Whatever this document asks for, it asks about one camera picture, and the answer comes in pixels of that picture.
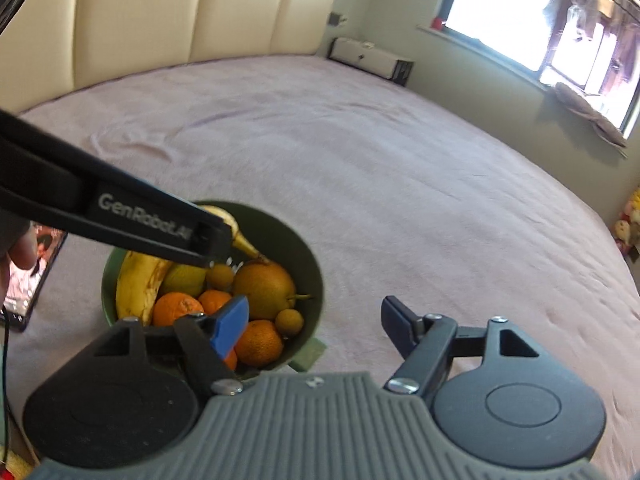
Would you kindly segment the person's left hand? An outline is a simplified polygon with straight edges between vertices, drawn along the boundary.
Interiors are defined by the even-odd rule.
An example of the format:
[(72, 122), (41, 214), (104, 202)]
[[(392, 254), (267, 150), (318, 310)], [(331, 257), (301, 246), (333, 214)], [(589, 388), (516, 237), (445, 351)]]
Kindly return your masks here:
[(36, 234), (32, 222), (2, 209), (0, 220), (1, 235), (1, 301), (9, 289), (10, 264), (18, 268), (30, 269), (37, 259)]

